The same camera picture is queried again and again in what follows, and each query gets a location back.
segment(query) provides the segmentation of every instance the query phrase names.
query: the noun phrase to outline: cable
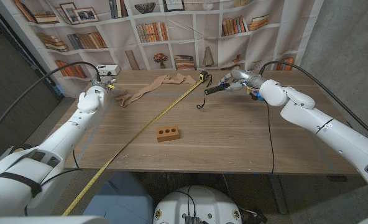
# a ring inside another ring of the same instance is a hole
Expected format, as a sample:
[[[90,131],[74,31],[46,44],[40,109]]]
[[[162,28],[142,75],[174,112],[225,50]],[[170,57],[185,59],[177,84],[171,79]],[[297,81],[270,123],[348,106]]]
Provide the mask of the cable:
[[[231,198],[231,199],[232,199],[232,197],[231,197],[231,193],[229,192],[229,188],[228,188],[228,184],[227,184],[226,177],[224,176],[224,174],[222,174],[222,175],[223,175],[223,178],[224,178],[224,182],[226,183],[226,187],[227,187],[227,191],[228,191],[228,196],[229,196],[229,198]]]
[[[57,174],[57,175],[55,175],[55,176],[53,176],[53,177],[49,178],[49,180],[46,180],[46,181],[45,181],[45,182],[43,182],[40,186],[45,185],[47,182],[51,181],[52,179],[54,179],[54,178],[56,178],[56,177],[58,177],[58,176],[60,176],[60,175],[63,175],[63,174],[66,174],[66,173],[69,173],[69,172],[72,172],[72,171],[77,171],[77,170],[82,171],[81,169],[66,170],[66,171],[64,171],[64,172],[62,172],[62,173],[59,173],[59,174]]]
[[[212,80],[213,80],[213,77],[211,76],[211,74],[207,74],[206,75],[206,79],[208,79],[208,77],[210,77],[210,80],[209,80],[209,83],[207,84],[206,87],[209,87],[210,84],[211,84],[211,82],[212,82]],[[205,105],[205,102],[206,102],[206,95],[203,96],[203,104],[202,105],[197,105],[196,108],[202,109],[203,106]]]
[[[77,65],[77,64],[86,64],[86,65],[90,65],[91,67],[93,67],[97,74],[96,74],[96,78],[97,81],[101,81],[101,78],[99,76],[98,73],[98,69],[91,63],[88,62],[73,62],[73,63],[69,63],[68,65],[64,65],[62,67],[56,68],[55,70],[52,70],[51,72],[49,72],[48,74],[46,74],[45,76],[43,76],[42,78],[39,78],[39,80],[37,80],[34,84],[32,84],[28,89],[26,89],[26,91],[24,91],[20,96],[18,96],[18,98],[10,105],[10,107],[8,107],[8,109],[2,114],[2,116],[0,117],[0,124],[2,123],[2,121],[4,120],[4,118],[6,118],[7,114],[10,112],[10,110],[13,109],[13,107],[16,106],[16,104],[18,104],[18,102],[24,97],[26,96],[26,94],[28,94],[28,92],[31,91],[31,89],[33,89],[36,85],[38,85],[40,82],[42,82],[43,80],[45,80],[47,77],[53,75],[55,72],[60,71],[61,69],[70,67],[72,65]]]
[[[228,183],[227,183],[226,177],[224,176],[224,174],[222,174],[222,175],[223,175],[223,178],[224,178],[224,183],[226,183],[226,187],[227,187],[227,191],[228,191],[228,196],[232,200],[231,194],[229,193],[229,188],[228,188]],[[253,214],[253,217],[256,217],[258,215],[256,212],[253,212],[253,211],[250,211],[250,210],[246,210],[245,208],[241,208],[241,207],[238,207],[238,208],[239,209],[242,209],[243,211],[247,211],[247,212]]]
[[[256,217],[258,215],[256,212],[250,211],[248,209],[241,208],[241,207],[238,207],[238,208],[241,209],[241,210],[243,210],[243,211],[245,211],[245,212],[249,212],[249,213],[253,214],[253,217]]]
[[[186,199],[188,201],[188,216],[190,215],[190,199],[189,199],[189,196],[190,196],[190,188],[191,188],[192,185],[189,186],[188,188],[188,192],[186,193]]]
[[[192,204],[194,205],[194,217],[195,217],[195,214],[196,214],[196,211],[195,211],[195,202],[194,202],[194,200],[192,199],[191,195],[189,195],[189,194],[187,194],[187,193],[184,193],[184,192],[181,192],[181,191],[179,191],[179,190],[174,190],[174,191],[172,191],[172,192],[179,192],[179,193],[181,193],[181,194],[185,194],[185,195],[189,196],[189,198],[192,200]]]
[[[357,115],[355,115],[341,100],[339,100],[339,98],[337,96],[335,96],[326,86],[324,86],[320,81],[318,81],[314,76],[312,76],[310,73],[308,73],[306,70],[302,69],[301,67],[294,65],[292,63],[288,63],[288,62],[279,62],[279,61],[272,61],[272,62],[267,62],[266,64],[263,65],[263,67],[260,69],[259,71],[259,75],[262,75],[264,72],[264,69],[267,65],[270,65],[272,63],[281,63],[284,65],[289,65],[292,66],[293,68],[297,68],[299,71],[303,72],[306,76],[308,76],[308,78],[312,79],[316,84],[318,84],[323,90],[325,90],[325,92],[327,92],[329,94],[329,96],[331,96],[336,102],[338,102],[338,104],[347,111],[347,113],[349,113],[363,128],[365,128],[365,130],[368,132],[368,125],[366,125],[361,119],[358,118]]]
[[[264,101],[265,104],[267,105],[267,113],[269,115],[269,133],[270,133],[270,143],[271,143],[271,151],[272,151],[272,170],[271,170],[271,174],[274,172],[274,167],[275,167],[275,155],[274,155],[274,148],[272,147],[272,138],[271,138],[271,126],[270,126],[270,107],[269,104]]]
[[[76,157],[75,157],[75,149],[73,149],[72,155],[73,155],[73,160],[75,161],[76,167],[79,169],[79,165],[78,165],[78,162],[76,161]]]
[[[203,104],[202,104],[202,105],[197,105],[197,106],[196,106],[196,108],[198,108],[198,109],[202,109],[202,108],[203,108],[203,106],[205,105],[205,102],[206,102],[206,95],[205,95],[205,96],[203,96]]]

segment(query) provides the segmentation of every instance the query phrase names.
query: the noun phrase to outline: bookshelf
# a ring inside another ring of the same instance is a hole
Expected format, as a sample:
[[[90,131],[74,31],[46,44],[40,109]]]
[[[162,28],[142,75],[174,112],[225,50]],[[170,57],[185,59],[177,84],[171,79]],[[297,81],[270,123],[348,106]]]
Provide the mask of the bookshelf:
[[[16,21],[23,30],[32,32],[32,43],[39,50],[49,69],[57,68],[54,60],[74,62],[84,60],[95,65],[97,64],[118,64],[122,70],[131,70],[125,50],[131,50],[137,60],[141,70],[158,70],[159,64],[155,63],[153,56],[163,53],[168,56],[165,62],[166,70],[175,70],[174,58],[176,55],[191,55],[194,58],[195,66],[198,70],[206,69],[202,65],[205,48],[210,47],[214,65],[207,69],[222,69],[239,64],[242,69],[250,69],[252,62],[261,60],[264,64],[271,60],[280,60],[285,57],[295,58],[295,64],[300,64],[301,57],[305,51],[308,39],[303,37],[304,30],[310,29],[314,23],[311,19],[302,21],[299,27],[293,31],[287,23],[293,23],[301,17],[309,17],[311,13],[318,15],[322,5],[322,0],[315,0],[311,3],[303,3],[300,0],[295,2],[296,6],[302,7],[306,12],[292,13],[291,4],[293,1],[284,0],[248,0],[244,6],[234,7],[236,0],[220,0],[213,4],[210,11],[204,11],[202,5],[193,6],[194,11],[174,11],[165,12],[162,0],[124,0],[127,8],[127,17],[113,19],[108,0],[80,1],[80,0],[20,0],[25,3],[31,11],[52,11],[57,15],[59,23],[56,24],[36,24],[28,22],[24,15],[15,7],[12,0],[5,0],[5,4]],[[73,2],[76,8],[93,7],[99,21],[86,24],[71,25],[67,24],[55,7],[59,4]],[[135,4],[155,2],[153,12],[141,14]],[[269,23],[257,30],[242,32],[238,34],[224,36],[222,29],[223,18],[235,18],[243,16],[250,24],[252,18],[270,14]],[[141,43],[136,28],[138,24],[151,24],[153,22],[164,22],[169,27],[168,33],[170,40]],[[56,35],[65,44],[68,52],[57,52],[56,50],[46,49],[42,41],[36,38],[37,32],[48,35]],[[86,34],[99,32],[103,37],[108,48],[106,49],[79,49],[74,50],[67,35]],[[300,37],[290,40],[288,32],[297,32]],[[238,62],[232,62],[237,54],[241,55]],[[89,68],[83,69],[88,77],[93,77],[95,72]],[[90,78],[81,79],[78,77],[64,77],[62,73],[56,74],[57,80],[71,80],[72,82],[87,82]]]

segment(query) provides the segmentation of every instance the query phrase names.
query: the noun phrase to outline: bowl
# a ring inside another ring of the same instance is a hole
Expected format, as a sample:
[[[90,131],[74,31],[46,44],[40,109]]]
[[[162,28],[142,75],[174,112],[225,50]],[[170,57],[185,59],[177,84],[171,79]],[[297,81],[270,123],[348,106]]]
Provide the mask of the bowl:
[[[142,14],[144,13],[150,13],[154,10],[155,8],[155,3],[154,2],[150,2],[150,3],[143,3],[143,4],[136,4],[134,5],[134,7],[140,11]]]

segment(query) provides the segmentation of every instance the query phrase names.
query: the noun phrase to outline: flower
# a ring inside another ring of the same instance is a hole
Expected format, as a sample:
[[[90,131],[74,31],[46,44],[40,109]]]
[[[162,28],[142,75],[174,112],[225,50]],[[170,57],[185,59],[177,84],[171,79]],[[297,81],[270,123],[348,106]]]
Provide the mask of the flower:
[[[157,53],[155,56],[154,56],[154,61],[155,62],[164,62],[164,61],[167,61],[167,56],[162,54],[162,53]]]

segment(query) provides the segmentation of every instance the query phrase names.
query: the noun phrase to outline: table leg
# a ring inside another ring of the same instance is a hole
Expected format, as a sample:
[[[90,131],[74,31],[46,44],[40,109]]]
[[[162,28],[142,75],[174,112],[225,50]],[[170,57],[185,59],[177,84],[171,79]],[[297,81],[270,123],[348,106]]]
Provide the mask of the table leg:
[[[288,213],[288,208],[286,206],[285,197],[283,196],[283,190],[281,181],[279,180],[279,175],[270,175],[271,189],[274,194],[275,202],[277,203],[278,212],[282,215]]]

